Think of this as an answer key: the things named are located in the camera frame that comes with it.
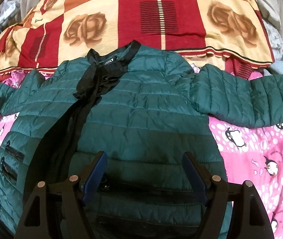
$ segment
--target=metal pin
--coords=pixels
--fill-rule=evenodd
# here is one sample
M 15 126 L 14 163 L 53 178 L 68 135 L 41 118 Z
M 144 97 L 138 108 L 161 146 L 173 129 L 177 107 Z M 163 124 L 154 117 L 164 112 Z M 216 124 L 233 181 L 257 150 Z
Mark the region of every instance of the metal pin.
M 78 180 L 78 176 L 77 176 L 77 175 L 72 175 L 72 176 L 69 178 L 69 180 L 70 180 L 71 182 L 75 182 L 75 181 Z
M 218 175 L 212 176 L 212 179 L 213 179 L 215 182 L 221 181 L 221 178 L 220 178 L 220 176 L 218 176 Z
M 42 187 L 45 186 L 45 182 L 39 182 L 39 183 L 37 184 L 37 186 L 38 186 L 39 188 L 42 188 Z
M 246 181 L 246 185 L 247 185 L 248 187 L 252 187 L 252 186 L 253 186 L 253 183 L 252 183 L 252 181 L 247 180 L 247 181 Z

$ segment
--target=white plastic bag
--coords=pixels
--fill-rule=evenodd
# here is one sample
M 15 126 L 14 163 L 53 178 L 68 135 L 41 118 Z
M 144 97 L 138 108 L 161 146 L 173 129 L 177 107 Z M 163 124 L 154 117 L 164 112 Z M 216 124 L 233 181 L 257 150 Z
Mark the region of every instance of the white plastic bag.
M 0 12 L 0 28 L 8 25 L 11 20 L 20 11 L 20 3 L 18 1 L 4 0 L 1 5 Z

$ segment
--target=green puffer jacket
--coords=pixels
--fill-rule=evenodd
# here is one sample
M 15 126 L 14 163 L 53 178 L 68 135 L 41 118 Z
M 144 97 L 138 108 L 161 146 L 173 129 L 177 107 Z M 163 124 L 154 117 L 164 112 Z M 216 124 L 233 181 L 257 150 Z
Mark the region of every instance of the green puffer jacket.
M 17 90 L 0 84 L 0 113 L 19 112 L 0 147 L 0 219 L 12 233 L 23 198 L 36 182 L 54 175 L 50 152 L 61 134 L 56 130 L 46 148 L 41 143 L 77 102 L 77 84 L 93 63 L 108 62 L 114 55 L 120 59 L 136 44 L 106 56 L 90 51 L 87 57 L 63 62 L 46 81 L 33 70 Z M 141 45 L 128 72 L 91 109 L 68 165 L 69 175 L 79 174 L 98 151 L 108 155 L 108 190 L 99 190 L 85 209 L 96 238 L 193 235 L 205 209 L 190 196 L 183 153 L 193 152 L 200 164 L 226 180 L 207 114 L 249 127 L 283 123 L 281 83 L 283 76 L 249 82 L 211 65 L 196 74 L 180 55 Z M 19 152 L 18 159 L 5 149 L 8 141 Z M 230 217 L 231 204 L 220 239 L 227 236 Z

